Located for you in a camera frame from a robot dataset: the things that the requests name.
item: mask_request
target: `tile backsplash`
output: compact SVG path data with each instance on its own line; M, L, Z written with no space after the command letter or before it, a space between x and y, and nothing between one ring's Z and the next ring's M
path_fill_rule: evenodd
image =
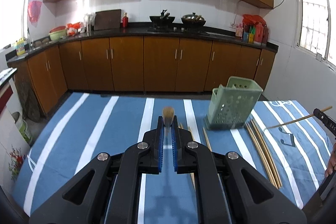
M259 8L239 0L62 0L56 4L56 25L83 20L86 12L121 9L130 22L150 22L149 16L168 10L181 23L185 14L201 14L206 26L232 30L230 24L240 23L243 14L259 15Z

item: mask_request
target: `silver screw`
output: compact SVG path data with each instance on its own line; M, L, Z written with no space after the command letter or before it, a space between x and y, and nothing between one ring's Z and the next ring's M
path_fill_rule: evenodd
M227 156L231 160L236 160L239 157L239 155L236 152L233 152L233 151L229 152L229 154L227 154Z
M97 156L98 160L107 160L108 157L109 157L109 155L107 155L106 153L100 153Z
M197 142L189 142L187 143L187 146L191 149L197 148L198 147L198 143Z
M138 143L137 146L139 149L146 149L148 147L148 143L141 142L141 143Z

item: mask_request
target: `green plastic basket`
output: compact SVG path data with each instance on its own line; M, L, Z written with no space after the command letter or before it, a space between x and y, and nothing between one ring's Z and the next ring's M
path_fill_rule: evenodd
M231 76L226 86L212 90L207 129L230 129L242 127L258 101L263 89L247 78Z

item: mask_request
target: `blue striped tablecloth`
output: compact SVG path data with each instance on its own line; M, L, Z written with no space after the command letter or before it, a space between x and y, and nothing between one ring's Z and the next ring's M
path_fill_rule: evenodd
M146 131L156 128L165 106L172 106L184 128L189 126L195 140L206 144L202 127L207 100L73 93L31 148L15 183L14 199L30 215L98 153L122 153L141 141ZM257 102L251 112L261 129L307 114L297 101ZM264 137L283 183L280 191L302 208L324 178L332 145L313 118L280 129L265 130ZM267 177L244 129L207 133L214 152L236 151ZM190 175L174 172L171 146L165 148L162 173L142 175L138 223L196 223Z

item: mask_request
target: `human hand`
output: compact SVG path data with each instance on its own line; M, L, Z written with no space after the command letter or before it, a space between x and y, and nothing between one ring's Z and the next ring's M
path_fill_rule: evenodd
M328 161L328 166L324 172L324 176L327 177L333 173L333 170L336 170L336 143L333 146L333 151L331 152L330 159Z

